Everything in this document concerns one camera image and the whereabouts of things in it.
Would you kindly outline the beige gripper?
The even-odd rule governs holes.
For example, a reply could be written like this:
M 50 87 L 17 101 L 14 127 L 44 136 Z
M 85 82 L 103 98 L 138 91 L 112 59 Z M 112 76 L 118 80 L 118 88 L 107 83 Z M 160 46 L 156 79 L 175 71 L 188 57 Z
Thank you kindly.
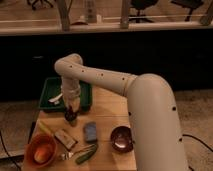
M 66 113 L 70 113 L 70 108 L 73 113 L 77 114 L 80 107 L 81 87 L 77 79 L 63 78 L 61 84 L 61 92 L 66 106 Z

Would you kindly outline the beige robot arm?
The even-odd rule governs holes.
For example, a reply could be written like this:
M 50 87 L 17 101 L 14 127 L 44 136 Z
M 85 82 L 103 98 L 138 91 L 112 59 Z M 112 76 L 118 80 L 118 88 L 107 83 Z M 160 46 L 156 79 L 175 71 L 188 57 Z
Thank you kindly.
M 137 171 L 188 171 L 174 93 L 156 74 L 134 75 L 83 65 L 80 55 L 58 59 L 55 71 L 127 98 Z

